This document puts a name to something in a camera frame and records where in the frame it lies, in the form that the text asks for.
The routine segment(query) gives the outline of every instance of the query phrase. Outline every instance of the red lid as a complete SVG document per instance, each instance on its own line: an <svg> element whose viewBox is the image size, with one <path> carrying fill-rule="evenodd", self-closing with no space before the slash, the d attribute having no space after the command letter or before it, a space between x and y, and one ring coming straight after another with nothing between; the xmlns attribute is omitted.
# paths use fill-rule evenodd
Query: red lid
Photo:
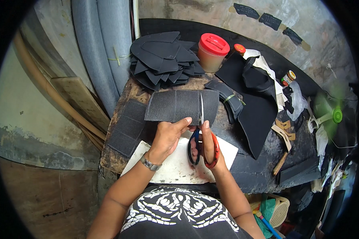
<svg viewBox="0 0 359 239"><path fill-rule="evenodd" d="M246 52L246 48L244 46L242 46L241 44L234 44L234 49L240 54L243 54Z"/></svg>
<svg viewBox="0 0 359 239"><path fill-rule="evenodd" d="M225 56L230 51L229 44L222 37L212 33L204 33L199 40L200 45L208 52Z"/></svg>

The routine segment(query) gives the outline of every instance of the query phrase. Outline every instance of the scissor blade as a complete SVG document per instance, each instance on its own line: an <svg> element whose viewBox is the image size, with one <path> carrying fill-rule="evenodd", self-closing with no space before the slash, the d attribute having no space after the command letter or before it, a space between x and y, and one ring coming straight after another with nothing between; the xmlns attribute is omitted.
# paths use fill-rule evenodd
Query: scissor blade
<svg viewBox="0 0 359 239"><path fill-rule="evenodd" d="M203 124L203 121L204 121L204 119L203 119L203 99L202 99L202 93L200 93L200 95L201 95L201 125Z"/></svg>

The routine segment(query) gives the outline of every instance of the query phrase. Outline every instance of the metal watch band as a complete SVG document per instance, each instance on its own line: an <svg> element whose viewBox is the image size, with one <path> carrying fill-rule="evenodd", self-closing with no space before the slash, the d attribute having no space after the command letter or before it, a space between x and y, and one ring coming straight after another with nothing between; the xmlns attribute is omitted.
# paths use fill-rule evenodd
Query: metal watch band
<svg viewBox="0 0 359 239"><path fill-rule="evenodd" d="M162 165L154 165L151 162L149 162L146 158L145 158L145 154L141 157L140 161L142 162L143 165L145 165L145 167L147 167L148 169L152 170L152 171L157 171L160 169L160 167Z"/></svg>

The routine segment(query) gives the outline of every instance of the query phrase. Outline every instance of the blue scissor handle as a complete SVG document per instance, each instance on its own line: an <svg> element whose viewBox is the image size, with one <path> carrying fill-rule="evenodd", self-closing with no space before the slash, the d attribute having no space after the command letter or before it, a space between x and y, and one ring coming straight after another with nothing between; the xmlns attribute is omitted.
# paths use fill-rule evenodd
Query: blue scissor handle
<svg viewBox="0 0 359 239"><path fill-rule="evenodd" d="M193 155L192 155L192 153L191 153L191 143L190 143L190 141L191 141L193 138L194 138L195 141L196 141L196 149L197 149L197 151L198 151L197 160L196 160L195 162L193 161ZM197 128L197 129L193 132L193 134L191 135L190 140L189 140L189 143L187 143L187 156L188 156L190 162L191 162L193 165L197 165L198 162L199 162L199 156L200 156L200 154L201 154L201 147L200 147L200 145L199 145L199 128Z"/></svg>

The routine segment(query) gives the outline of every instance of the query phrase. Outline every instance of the black label on wall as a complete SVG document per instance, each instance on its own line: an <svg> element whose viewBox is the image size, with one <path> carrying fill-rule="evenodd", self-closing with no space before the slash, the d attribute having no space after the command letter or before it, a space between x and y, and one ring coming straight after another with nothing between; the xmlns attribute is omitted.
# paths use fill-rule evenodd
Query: black label on wall
<svg viewBox="0 0 359 239"><path fill-rule="evenodd" d="M259 19L260 23L264 23L266 26L273 28L275 31L278 31L279 26L281 25L282 20L273 17L268 13L264 13Z"/></svg>
<svg viewBox="0 0 359 239"><path fill-rule="evenodd" d="M298 36L298 34L296 34L294 31L292 31L290 28L286 28L283 31L283 34L285 34L286 36L289 36L289 38L292 40L292 42L295 45L300 45L302 43L302 38L300 36Z"/></svg>
<svg viewBox="0 0 359 239"><path fill-rule="evenodd" d="M251 7L242 5L242 4L238 4L238 3L234 3L234 8L239 15L246 15L246 16L248 16L250 18L254 18L254 19L259 18L259 14L258 14L258 12L255 11L254 8L251 8Z"/></svg>

